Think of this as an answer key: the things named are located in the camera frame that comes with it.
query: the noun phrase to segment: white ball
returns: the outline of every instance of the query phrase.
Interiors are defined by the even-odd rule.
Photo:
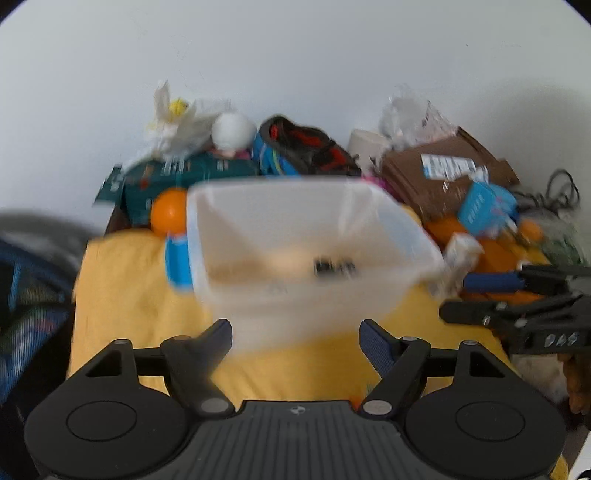
[[[218,150],[244,150],[255,135],[254,122],[238,112],[222,113],[212,126],[212,140]]]

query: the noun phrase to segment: screw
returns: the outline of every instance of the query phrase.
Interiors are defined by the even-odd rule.
[[[363,410],[370,415],[386,415],[392,411],[392,405],[385,400],[369,400],[363,404]]]

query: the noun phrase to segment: brown cardboard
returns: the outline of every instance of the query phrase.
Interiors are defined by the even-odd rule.
[[[519,179],[506,160],[497,160],[461,128],[458,128],[455,136],[445,140],[420,145],[402,152],[386,153],[381,166],[382,178],[423,221],[455,215],[472,181],[468,177],[461,177],[455,181],[426,178],[421,154],[471,158],[477,166],[486,166],[491,183],[501,187],[519,183]]]

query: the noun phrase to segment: orange ball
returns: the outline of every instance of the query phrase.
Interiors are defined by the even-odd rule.
[[[187,191],[172,188],[156,197],[150,212],[152,231],[162,236],[187,232]]]

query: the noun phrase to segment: white plastic bag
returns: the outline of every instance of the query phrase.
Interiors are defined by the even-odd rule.
[[[384,107],[380,130],[392,140],[394,150],[402,151],[452,137],[457,125],[452,125],[429,100],[403,84]]]

